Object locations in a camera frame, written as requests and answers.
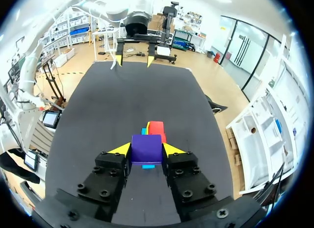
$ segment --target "white cabinet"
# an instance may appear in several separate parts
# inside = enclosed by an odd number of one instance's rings
[[[262,189],[284,165],[282,179],[296,169],[293,125],[276,92],[264,85],[260,93],[226,128],[232,128],[241,155],[245,189]]]

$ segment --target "glass wall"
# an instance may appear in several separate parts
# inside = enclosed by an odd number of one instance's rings
[[[238,21],[229,49],[221,66],[243,88],[255,70],[266,45],[268,34],[247,23]],[[254,75],[250,80],[255,84],[259,79]]]
[[[222,57],[227,49],[235,25],[236,19],[226,17],[221,17],[220,19],[220,30],[211,47],[215,54],[220,54],[219,62],[222,60]]]
[[[211,50],[220,54],[219,64],[233,78],[248,99],[261,81],[273,86],[284,70],[274,70],[281,42],[263,30],[237,19],[221,17],[220,30]],[[284,49],[288,58],[289,51]]]
[[[253,98],[256,90],[258,89],[260,85],[260,81],[257,82],[254,79],[259,79],[261,81],[269,83],[270,86],[274,86],[279,76],[283,72],[285,68],[283,62],[281,63],[279,69],[275,70],[271,68],[272,62],[275,61],[275,58],[277,57],[279,53],[280,45],[281,45],[280,42],[275,40],[273,37],[269,37],[266,49],[255,70],[253,78],[247,83],[247,85],[243,89],[243,92],[249,99]],[[289,51],[285,47],[284,56],[288,58],[288,54],[289,54]]]

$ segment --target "red container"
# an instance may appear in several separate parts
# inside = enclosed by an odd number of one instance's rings
[[[220,54],[216,53],[215,58],[214,58],[214,62],[218,63],[219,58],[220,58]]]

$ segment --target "red object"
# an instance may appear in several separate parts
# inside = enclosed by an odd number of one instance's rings
[[[150,121],[148,135],[161,135],[161,143],[167,143],[162,121]]]
[[[167,138],[166,138],[166,134],[165,133],[163,133],[161,135],[161,143],[167,143]]]
[[[216,53],[215,58],[214,58],[214,62],[218,63],[219,58],[220,58],[220,54]]]

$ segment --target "shelving unit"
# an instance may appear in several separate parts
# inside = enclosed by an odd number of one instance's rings
[[[293,174],[297,166],[291,120],[276,92],[269,85],[262,86],[226,127],[232,128],[241,155],[245,189],[240,194],[262,189],[283,162],[282,179]]]
[[[82,28],[89,28],[91,21],[91,30],[96,28],[97,20],[89,17],[83,12],[74,12],[72,9],[68,9],[57,19],[57,23],[52,26],[50,29],[50,37],[59,39],[62,36],[70,35],[70,44],[79,44],[84,42],[84,38],[87,31],[80,32],[77,34],[70,34],[72,31]],[[59,48],[67,46],[67,43],[64,39],[60,40]]]

